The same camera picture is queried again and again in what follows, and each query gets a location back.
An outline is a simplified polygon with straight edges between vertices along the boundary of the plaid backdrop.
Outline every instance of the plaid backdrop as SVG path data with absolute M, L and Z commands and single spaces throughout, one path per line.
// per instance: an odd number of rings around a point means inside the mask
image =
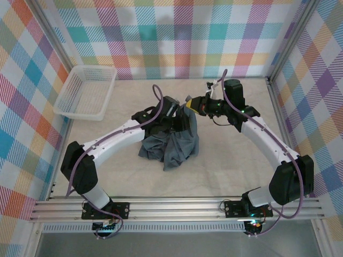
M 40 0 L 70 56 L 60 30 Z M 119 79 L 260 76 L 293 0 L 55 0 L 85 64 Z
M 0 256 L 19 256 L 66 130 L 53 105 L 68 74 L 24 0 L 0 1 Z
M 315 196 L 343 251 L 343 0 L 321 0 L 277 78 L 293 145 L 316 163 Z
M 269 77 L 272 74 L 272 72 L 273 72 L 273 70 L 275 68 L 276 63 L 278 62 L 278 60 L 280 58 L 280 54 L 285 50 L 286 44 L 288 42 L 288 39 L 292 35 L 292 32 L 295 29 L 297 23 L 299 22 L 299 20 L 301 18 L 301 15 L 303 14 L 303 12 L 305 10 L 305 7 L 306 7 L 306 5 L 307 5 L 307 3 L 309 1 L 310 0 L 301 0 L 301 3 L 300 3 L 300 5 L 299 5 L 299 7 L 298 7 L 298 9 L 297 9 L 297 11 L 295 13 L 295 16 L 293 17 L 293 20 L 290 23 L 290 25 L 288 27 L 288 30 L 287 30 L 286 34 L 284 35 L 284 38 L 281 41 L 281 44 L 280 44 L 280 46 L 278 48 L 278 51 L 277 51 L 277 53 L 274 56 L 272 64 L 271 64 L 271 66 L 268 69 L 267 77 Z

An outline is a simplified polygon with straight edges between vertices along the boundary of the crumpled fabric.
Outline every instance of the crumpled fabric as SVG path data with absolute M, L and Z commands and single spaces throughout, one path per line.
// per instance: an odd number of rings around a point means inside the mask
M 190 128 L 182 132 L 158 133 L 142 141 L 138 155 L 164 163 L 163 171 L 179 167 L 190 156 L 199 153 L 199 136 L 195 113 L 182 105 L 189 117 Z

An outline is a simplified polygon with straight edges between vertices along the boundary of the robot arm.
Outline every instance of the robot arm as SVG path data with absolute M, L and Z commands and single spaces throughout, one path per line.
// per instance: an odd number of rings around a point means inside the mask
M 97 209 L 109 213 L 112 213 L 114 209 L 119 209 L 118 206 L 114 206 L 111 198 L 98 183 L 97 170 L 105 160 L 121 148 L 142 141 L 150 135 L 159 132 L 184 131 L 190 127 L 188 117 L 180 108 L 178 101 L 165 96 L 163 97 L 162 107 L 160 107 L 161 102 L 156 107 L 149 107 L 137 112 L 121 127 L 100 138 L 83 145 L 76 141 L 68 145 L 61 171 L 68 181 L 72 180 L 74 190 L 85 197 Z M 155 115 L 158 115 L 157 118 L 147 124 L 147 121 L 151 120 Z M 74 177 L 71 178 L 72 169 L 82 154 L 84 157 L 77 165 Z
M 224 82 L 224 89 L 227 98 L 231 104 L 239 109 L 240 112 L 233 108 L 225 100 L 213 99 L 214 83 L 207 83 L 208 91 L 205 96 L 195 97 L 190 99 L 186 106 L 201 116 L 209 116 L 211 119 L 214 116 L 225 115 L 229 123 L 236 129 L 249 138 L 258 149 L 268 159 L 270 165 L 275 171 L 274 176 L 269 185 L 248 191 L 242 195 L 242 205 L 245 214 L 251 213 L 254 209 L 268 205 L 269 203 L 277 202 L 280 205 L 285 205 L 300 197 L 300 182 L 297 176 L 296 169 L 289 158 L 288 153 L 296 161 L 303 179 L 304 194 L 309 194 L 313 191 L 314 184 L 314 163 L 308 156 L 300 156 L 299 153 L 290 149 L 280 139 L 282 147 L 277 144 L 270 135 L 266 133 L 267 127 L 259 112 L 251 106 L 245 105 L 243 97 L 243 87 L 239 80 L 229 79 Z M 253 120 L 247 119 L 243 114 L 252 117 Z M 254 121 L 263 125 L 260 128 Z

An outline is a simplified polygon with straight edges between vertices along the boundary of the basket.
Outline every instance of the basket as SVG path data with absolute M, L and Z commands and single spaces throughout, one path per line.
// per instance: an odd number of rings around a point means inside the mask
M 112 95 L 117 70 L 100 65 L 77 65 L 54 104 L 54 113 L 71 119 L 102 120 Z

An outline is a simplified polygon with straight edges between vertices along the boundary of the beige surface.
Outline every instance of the beige surface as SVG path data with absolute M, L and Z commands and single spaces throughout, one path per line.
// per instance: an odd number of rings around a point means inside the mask
M 137 111 L 157 100 L 151 86 L 181 103 L 187 95 L 205 95 L 207 80 L 116 81 L 105 118 L 101 122 L 75 120 L 68 142 L 84 143 L 121 126 Z M 277 120 L 264 79 L 241 79 L 246 104 L 254 106 L 278 135 Z M 222 95 L 220 88 L 217 96 Z M 218 196 L 241 195 L 269 183 L 273 171 L 263 154 L 232 126 L 219 127 L 197 116 L 200 150 L 181 167 L 164 172 L 163 163 L 138 157 L 141 143 L 124 148 L 98 170 L 102 187 L 118 196 Z M 226 123 L 225 118 L 218 119 Z M 65 195 L 68 181 L 58 173 L 54 195 Z

